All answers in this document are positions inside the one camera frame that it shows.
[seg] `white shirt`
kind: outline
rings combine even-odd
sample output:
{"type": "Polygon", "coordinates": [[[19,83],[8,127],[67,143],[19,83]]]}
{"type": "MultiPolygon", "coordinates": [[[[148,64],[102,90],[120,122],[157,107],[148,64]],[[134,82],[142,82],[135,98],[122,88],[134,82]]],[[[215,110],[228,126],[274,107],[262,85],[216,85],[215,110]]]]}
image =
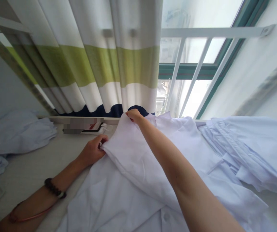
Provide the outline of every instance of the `white shirt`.
{"type": "MultiPolygon", "coordinates": [[[[269,231],[268,206],[206,145],[191,118],[147,116],[246,231],[269,231]]],[[[123,114],[57,231],[188,231],[176,195],[138,126],[123,114]]]]}

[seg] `window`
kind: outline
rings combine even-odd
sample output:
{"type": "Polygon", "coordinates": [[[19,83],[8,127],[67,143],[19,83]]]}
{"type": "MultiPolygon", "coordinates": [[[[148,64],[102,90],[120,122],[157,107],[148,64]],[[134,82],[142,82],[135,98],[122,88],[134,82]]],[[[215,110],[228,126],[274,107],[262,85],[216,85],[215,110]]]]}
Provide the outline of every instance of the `window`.
{"type": "MultiPolygon", "coordinates": [[[[215,28],[254,26],[259,16],[267,7],[268,0],[164,0],[162,28],[215,28]]],[[[163,37],[160,43],[160,67],[157,94],[157,114],[164,113],[166,99],[170,89],[172,74],[177,59],[181,38],[163,37]]],[[[170,110],[174,117],[179,116],[185,95],[190,86],[197,63],[202,54],[207,38],[187,38],[182,51],[176,82],[172,90],[170,110]]],[[[186,108],[181,116],[194,116],[208,89],[219,64],[226,54],[232,39],[213,38],[204,58],[202,68],[192,89],[186,108]]],[[[240,39],[221,72],[215,85],[201,108],[200,118],[216,88],[228,71],[232,59],[239,51],[244,39],[240,39]]]]}

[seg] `curtain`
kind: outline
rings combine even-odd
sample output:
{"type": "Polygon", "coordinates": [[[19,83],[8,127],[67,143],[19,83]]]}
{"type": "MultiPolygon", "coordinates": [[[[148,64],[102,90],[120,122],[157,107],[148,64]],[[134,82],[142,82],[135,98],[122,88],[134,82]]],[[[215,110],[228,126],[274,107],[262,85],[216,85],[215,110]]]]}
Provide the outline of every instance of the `curtain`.
{"type": "Polygon", "coordinates": [[[4,33],[60,115],[155,112],[162,0],[8,0],[4,33]]]}

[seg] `window frame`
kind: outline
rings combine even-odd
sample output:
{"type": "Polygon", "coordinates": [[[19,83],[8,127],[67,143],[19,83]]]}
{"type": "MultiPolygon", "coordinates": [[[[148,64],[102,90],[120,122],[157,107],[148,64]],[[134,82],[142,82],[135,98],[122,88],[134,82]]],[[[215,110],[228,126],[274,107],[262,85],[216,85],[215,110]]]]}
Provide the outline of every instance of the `window frame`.
{"type": "MultiPolygon", "coordinates": [[[[269,0],[244,0],[237,16],[233,22],[232,27],[249,27],[254,26],[264,10],[266,9],[269,0]]],[[[219,54],[216,57],[216,60],[213,64],[203,64],[197,80],[212,80],[213,76],[215,75],[219,64],[223,60],[232,39],[226,39],[219,51],[219,54]]],[[[219,78],[215,82],[210,94],[208,95],[203,107],[201,108],[200,112],[198,113],[196,119],[200,119],[203,115],[205,109],[207,108],[211,98],[213,97],[215,91],[217,90],[218,86],[222,82],[223,78],[225,77],[226,73],[228,72],[229,68],[231,67],[234,59],[236,58],[242,44],[244,43],[245,39],[239,39],[235,49],[233,50],[231,56],[229,57],[223,71],[221,72],[219,78]]],[[[177,73],[177,80],[191,80],[193,74],[195,72],[197,63],[180,63],[178,73],[177,73]]],[[[172,78],[172,74],[174,71],[175,63],[160,63],[159,64],[159,80],[168,80],[172,78]]]]}

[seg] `hand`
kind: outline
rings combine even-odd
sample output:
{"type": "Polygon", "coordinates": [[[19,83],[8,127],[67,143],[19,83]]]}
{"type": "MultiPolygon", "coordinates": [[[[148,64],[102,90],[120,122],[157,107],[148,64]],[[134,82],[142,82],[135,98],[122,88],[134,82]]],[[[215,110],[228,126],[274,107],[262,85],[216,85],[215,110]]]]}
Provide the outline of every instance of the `hand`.
{"type": "Polygon", "coordinates": [[[78,163],[83,164],[86,168],[101,159],[105,155],[105,151],[101,150],[100,143],[103,144],[106,141],[108,141],[108,136],[104,134],[100,134],[93,140],[90,140],[76,158],[78,163]]]}
{"type": "Polygon", "coordinates": [[[125,113],[132,122],[138,123],[138,121],[143,117],[143,115],[141,115],[141,113],[138,111],[138,109],[133,109],[133,110],[129,110],[128,112],[125,113]]]}

